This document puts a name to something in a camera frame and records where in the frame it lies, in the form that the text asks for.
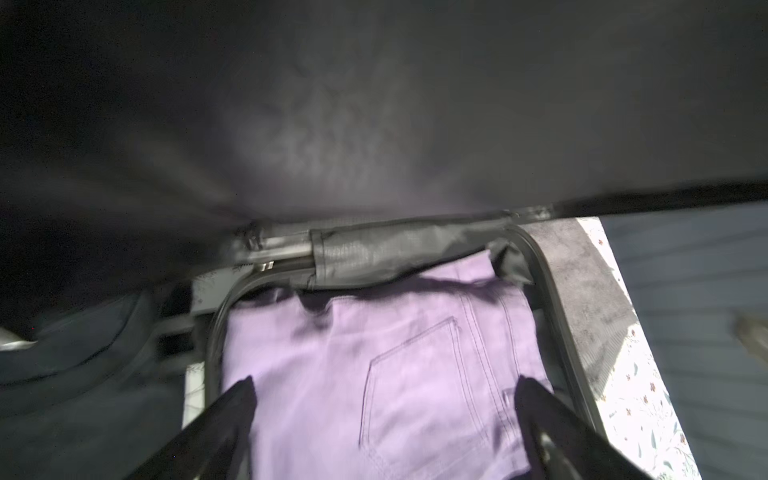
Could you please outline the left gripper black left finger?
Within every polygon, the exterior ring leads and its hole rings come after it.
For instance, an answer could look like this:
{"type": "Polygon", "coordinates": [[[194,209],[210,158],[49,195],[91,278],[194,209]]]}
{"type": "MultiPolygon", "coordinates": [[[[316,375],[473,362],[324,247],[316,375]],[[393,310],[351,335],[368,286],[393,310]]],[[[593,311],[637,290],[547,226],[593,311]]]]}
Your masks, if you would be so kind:
{"type": "Polygon", "coordinates": [[[238,479],[256,407],[253,380],[238,381],[128,477],[238,479]]]}

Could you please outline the black t-shirt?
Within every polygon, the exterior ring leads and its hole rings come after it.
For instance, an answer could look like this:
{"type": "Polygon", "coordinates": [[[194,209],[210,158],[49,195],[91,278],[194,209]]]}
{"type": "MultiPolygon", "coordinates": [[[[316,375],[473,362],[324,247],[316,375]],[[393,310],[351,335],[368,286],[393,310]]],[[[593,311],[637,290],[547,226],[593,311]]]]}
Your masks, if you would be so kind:
{"type": "Polygon", "coordinates": [[[192,288],[143,291],[41,317],[1,355],[1,476],[123,479],[182,429],[185,372],[161,365],[155,327],[192,288]]]}

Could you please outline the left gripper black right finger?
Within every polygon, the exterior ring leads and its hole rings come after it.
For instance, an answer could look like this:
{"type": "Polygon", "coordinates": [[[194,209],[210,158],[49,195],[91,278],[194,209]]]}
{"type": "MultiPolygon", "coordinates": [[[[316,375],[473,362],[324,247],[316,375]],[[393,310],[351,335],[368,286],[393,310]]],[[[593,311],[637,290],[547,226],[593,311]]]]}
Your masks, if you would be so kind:
{"type": "Polygon", "coordinates": [[[519,378],[514,406],[532,479],[648,478],[535,379],[519,378]]]}

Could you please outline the purple jeans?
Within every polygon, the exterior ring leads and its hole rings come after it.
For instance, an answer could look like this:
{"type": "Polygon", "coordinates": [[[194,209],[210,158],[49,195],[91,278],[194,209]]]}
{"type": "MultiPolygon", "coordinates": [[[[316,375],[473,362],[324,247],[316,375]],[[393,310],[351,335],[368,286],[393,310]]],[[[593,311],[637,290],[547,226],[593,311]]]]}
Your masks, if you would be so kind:
{"type": "Polygon", "coordinates": [[[222,384],[251,378],[255,479],[507,479],[529,469],[514,391],[545,381],[523,291],[480,252],[338,295],[234,307],[222,384]]]}

